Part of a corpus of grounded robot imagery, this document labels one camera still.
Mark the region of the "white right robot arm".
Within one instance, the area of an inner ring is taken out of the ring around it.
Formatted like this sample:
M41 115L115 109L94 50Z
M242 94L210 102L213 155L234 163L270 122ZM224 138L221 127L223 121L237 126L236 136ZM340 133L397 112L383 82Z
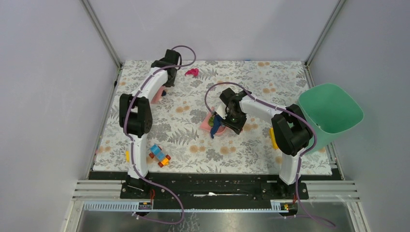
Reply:
M243 130L248 114L271 124L274 142L282 152L279 173L282 183L278 184L277 192L281 198L291 198L297 190L294 183L299 178L300 158L306 152L309 141L316 137L301 108L296 104L273 106L245 90L234 93L231 88L220 94L220 100L222 105L216 109L216 120L236 134Z

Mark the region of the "green paper scrap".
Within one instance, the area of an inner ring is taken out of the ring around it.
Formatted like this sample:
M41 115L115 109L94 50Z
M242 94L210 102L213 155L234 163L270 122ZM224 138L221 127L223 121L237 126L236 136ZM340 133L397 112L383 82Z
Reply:
M214 116L211 116L210 118L209 118L209 120L208 120L208 125L210 126L210 127L213 127L214 126Z

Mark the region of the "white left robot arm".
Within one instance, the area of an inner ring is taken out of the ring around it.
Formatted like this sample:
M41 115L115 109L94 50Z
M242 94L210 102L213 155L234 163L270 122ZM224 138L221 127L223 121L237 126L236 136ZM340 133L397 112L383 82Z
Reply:
M150 103L163 87L173 87L177 65L182 64L180 53L166 50L165 56L151 64L147 77L131 94L122 94L119 99L119 124L131 139L129 149L129 170L125 183L139 199L149 195L150 186L142 180L148 174L145 161L147 155L147 134L153 117Z

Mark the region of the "pink hand brush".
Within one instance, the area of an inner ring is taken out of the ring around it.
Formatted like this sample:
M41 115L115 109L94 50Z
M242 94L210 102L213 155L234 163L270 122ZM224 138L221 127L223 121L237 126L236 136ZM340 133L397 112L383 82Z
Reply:
M162 91L165 90L165 86L161 86L157 93L154 95L153 99L151 100L151 104L158 103L163 97L161 96Z

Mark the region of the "pink plastic dustpan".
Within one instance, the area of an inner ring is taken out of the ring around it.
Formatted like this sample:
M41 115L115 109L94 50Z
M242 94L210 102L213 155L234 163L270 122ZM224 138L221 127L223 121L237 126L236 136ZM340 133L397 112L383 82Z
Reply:
M214 135L222 135L227 129L227 127L223 125L220 125L217 131L213 130L213 128L214 128L214 116L212 115L212 113L208 113L206 117L204 118L204 120L202 121L202 123L200 124L199 129L202 129L209 133L213 131L215 132Z

